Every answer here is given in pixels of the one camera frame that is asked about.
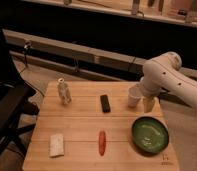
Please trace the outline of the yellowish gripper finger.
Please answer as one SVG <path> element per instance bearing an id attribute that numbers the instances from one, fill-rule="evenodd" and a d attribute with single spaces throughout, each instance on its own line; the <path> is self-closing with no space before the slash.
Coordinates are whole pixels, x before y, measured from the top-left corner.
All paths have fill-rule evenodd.
<path id="1" fill-rule="evenodd" d="M 144 98 L 143 105 L 144 105 L 144 112 L 148 113 L 151 112 L 155 104 L 155 100 L 153 98 Z"/>

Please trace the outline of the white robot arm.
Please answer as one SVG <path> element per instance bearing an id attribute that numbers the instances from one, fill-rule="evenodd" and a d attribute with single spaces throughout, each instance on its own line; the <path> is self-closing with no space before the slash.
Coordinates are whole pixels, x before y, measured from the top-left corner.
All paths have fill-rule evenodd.
<path id="1" fill-rule="evenodd" d="M 143 96 L 153 98 L 165 88 L 197 110 L 197 81 L 180 73 L 181 65 L 181 57 L 175 52 L 147 60 L 143 65 L 144 76 L 140 79 Z"/>

